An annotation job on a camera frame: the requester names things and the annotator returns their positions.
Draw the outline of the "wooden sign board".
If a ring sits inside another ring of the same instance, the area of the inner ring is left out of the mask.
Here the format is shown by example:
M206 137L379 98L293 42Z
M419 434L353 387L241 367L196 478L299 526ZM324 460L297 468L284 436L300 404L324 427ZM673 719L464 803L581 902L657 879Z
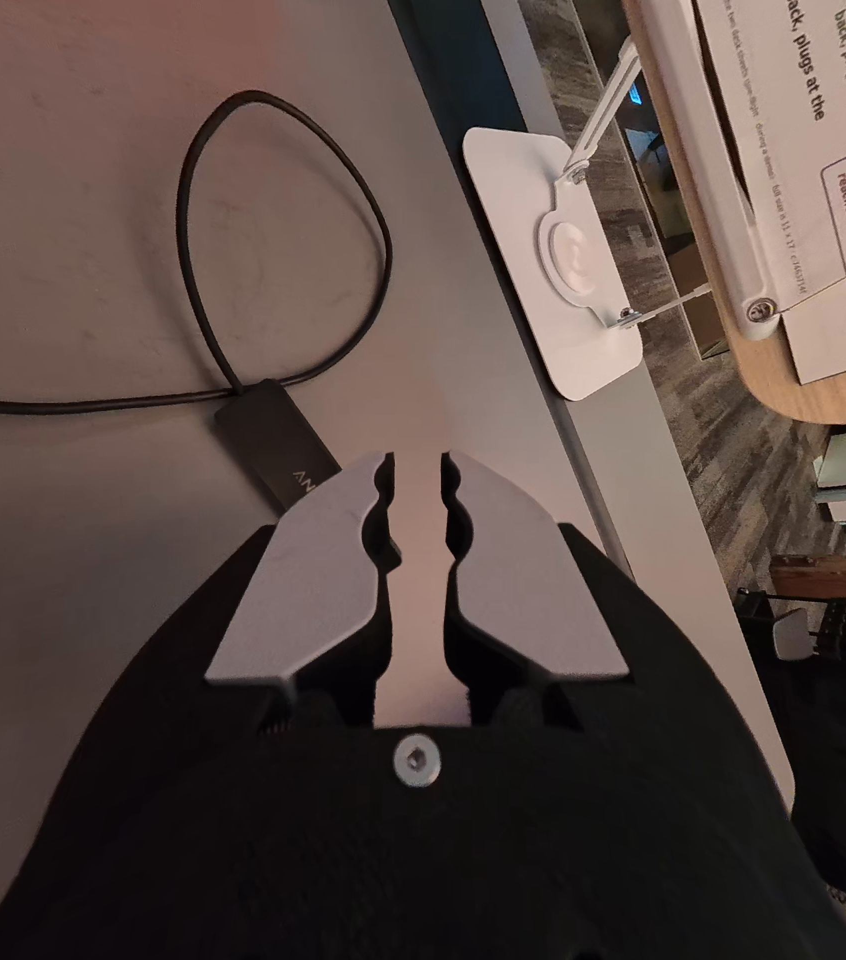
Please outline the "wooden sign board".
M690 155L691 116L687 107L678 105L677 73L682 64L665 51L660 36L667 29L666 12L657 13L654 2L623 1L621 5L669 149L717 315L743 383L759 402L779 414L811 424L845 426L846 371L802 385L782 333L769 322L757 325L768 333L762 340L748 339L741 330L729 282L734 257L728 244L717 236L722 218L707 197L715 189L705 185L703 166Z

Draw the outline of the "black usb hub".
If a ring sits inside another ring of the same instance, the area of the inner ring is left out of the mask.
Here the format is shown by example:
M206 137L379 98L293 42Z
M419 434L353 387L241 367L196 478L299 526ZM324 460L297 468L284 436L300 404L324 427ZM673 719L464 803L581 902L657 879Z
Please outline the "black usb hub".
M213 420L227 452L279 517L342 471L288 390L274 379L228 400Z

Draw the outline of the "white board stand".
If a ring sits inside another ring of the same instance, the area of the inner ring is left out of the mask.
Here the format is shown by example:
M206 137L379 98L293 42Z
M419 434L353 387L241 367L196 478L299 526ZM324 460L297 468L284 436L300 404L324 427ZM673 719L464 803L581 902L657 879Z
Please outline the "white board stand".
M712 292L705 282L663 306L634 310L589 188L590 162L641 69L628 38L573 149L555 136L483 126L463 138L468 174L533 341L568 402L642 361L640 323Z

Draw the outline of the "dark cloth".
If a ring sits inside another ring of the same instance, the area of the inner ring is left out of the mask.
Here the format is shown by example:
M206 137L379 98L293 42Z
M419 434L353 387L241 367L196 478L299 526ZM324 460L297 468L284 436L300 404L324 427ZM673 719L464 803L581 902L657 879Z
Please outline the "dark cloth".
M768 654L754 666L794 778L791 822L824 881L846 893L846 661Z

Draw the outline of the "white board ledge bar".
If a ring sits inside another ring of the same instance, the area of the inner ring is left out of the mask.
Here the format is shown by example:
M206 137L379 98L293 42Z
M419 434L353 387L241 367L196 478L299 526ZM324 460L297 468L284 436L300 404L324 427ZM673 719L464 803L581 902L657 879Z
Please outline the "white board ledge bar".
M720 311L751 342L781 320L753 206L734 164L693 2L635 2L640 48L677 183Z

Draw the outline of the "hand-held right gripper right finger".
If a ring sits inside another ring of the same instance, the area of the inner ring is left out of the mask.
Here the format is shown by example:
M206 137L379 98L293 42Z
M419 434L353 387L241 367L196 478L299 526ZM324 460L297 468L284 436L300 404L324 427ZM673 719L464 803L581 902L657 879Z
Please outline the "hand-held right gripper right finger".
M611 681L630 669L548 510L469 455L441 459L453 556L444 655L467 687Z

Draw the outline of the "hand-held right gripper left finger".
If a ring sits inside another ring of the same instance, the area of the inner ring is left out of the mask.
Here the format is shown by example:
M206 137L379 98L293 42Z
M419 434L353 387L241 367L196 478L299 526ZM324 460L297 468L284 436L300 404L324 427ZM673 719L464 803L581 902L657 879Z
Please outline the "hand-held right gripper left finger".
M204 678L266 687L294 705L324 692L342 714L373 714L393 655L388 577L392 453L371 452L334 474L279 520Z

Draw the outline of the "printed paper sheet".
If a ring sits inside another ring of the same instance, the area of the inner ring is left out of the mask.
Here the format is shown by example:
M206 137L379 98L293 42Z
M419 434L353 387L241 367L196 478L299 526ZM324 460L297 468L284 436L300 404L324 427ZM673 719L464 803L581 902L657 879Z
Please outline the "printed paper sheet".
M846 372L846 1L697 2L798 381Z

